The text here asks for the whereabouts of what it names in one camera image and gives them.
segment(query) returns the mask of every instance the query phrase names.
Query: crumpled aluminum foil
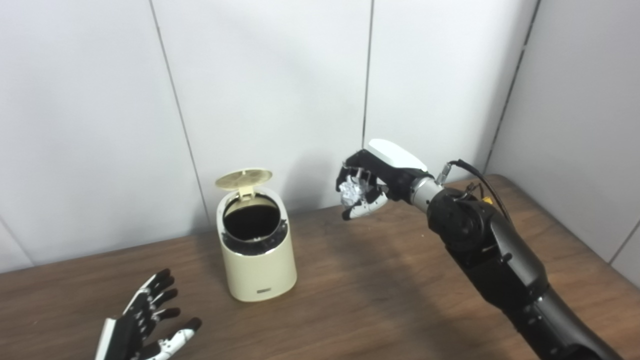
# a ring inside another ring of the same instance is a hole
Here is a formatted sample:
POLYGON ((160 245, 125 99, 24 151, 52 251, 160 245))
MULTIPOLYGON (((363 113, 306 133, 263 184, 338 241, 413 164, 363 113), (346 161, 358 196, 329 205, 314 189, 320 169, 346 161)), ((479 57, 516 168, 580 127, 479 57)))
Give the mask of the crumpled aluminum foil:
POLYGON ((347 176, 346 181, 339 186, 340 202, 343 206, 354 206, 369 191, 370 186, 365 179, 347 176))

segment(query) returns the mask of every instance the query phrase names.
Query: white wall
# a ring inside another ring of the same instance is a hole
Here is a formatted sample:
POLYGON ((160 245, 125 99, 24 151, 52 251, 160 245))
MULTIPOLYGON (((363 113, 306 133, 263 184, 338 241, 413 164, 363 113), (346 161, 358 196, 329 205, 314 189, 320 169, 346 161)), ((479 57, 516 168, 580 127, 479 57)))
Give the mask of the white wall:
MULTIPOLYGON (((0 271, 208 229, 238 168, 271 169, 290 212, 338 203, 372 1, 152 4, 4 4, 0 271)), ((482 165, 533 6, 376 1, 367 139, 482 165)))
POLYGON ((633 0, 542 1, 488 167, 606 261, 640 218, 639 17, 633 0))
POLYGON ((339 203, 360 147, 368 0, 154 1, 214 221, 220 176, 265 167, 290 212, 339 203))
POLYGON ((0 49, 0 217, 35 264, 208 226, 146 1, 4 2, 0 49))
MULTIPOLYGON (((366 139, 485 165, 535 0, 376 0, 366 139)), ((450 180, 468 176, 454 170, 450 180)))
POLYGON ((33 266, 0 218, 0 272, 33 266))

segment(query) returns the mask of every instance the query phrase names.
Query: trash can lid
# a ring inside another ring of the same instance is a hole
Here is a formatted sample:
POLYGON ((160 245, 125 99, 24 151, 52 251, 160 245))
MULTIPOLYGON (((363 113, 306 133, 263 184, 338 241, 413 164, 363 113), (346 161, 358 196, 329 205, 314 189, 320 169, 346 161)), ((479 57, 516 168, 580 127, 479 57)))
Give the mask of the trash can lid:
POLYGON ((265 168, 246 168, 224 175, 216 180, 216 186, 227 191, 253 188, 266 183, 271 176, 273 174, 265 168))

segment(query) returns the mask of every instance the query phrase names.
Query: open lid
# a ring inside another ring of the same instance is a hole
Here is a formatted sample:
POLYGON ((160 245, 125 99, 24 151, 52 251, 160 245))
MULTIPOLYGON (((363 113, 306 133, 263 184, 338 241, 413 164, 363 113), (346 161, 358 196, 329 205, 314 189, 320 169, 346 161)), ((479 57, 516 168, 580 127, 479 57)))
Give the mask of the open lid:
POLYGON ((238 190, 241 197, 253 198, 253 187, 266 183, 271 176, 273 174, 265 168, 246 168, 219 178, 216 180, 216 186, 230 192, 238 190))

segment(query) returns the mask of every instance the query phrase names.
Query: wooden table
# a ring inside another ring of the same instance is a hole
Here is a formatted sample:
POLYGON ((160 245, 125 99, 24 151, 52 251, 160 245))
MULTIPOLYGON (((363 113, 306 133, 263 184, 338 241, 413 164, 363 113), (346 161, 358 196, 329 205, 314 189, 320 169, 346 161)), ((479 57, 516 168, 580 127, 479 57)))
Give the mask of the wooden table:
MULTIPOLYGON (((490 179, 557 292, 625 359, 640 359, 640 291, 508 180, 490 179)), ((422 213, 393 203, 344 222, 340 212, 291 217, 298 283, 266 302, 228 294, 215 233, 0 275, 0 357, 93 359, 104 318, 169 267, 180 295, 165 307, 182 315, 154 335, 204 321, 176 360, 536 359, 422 213)))

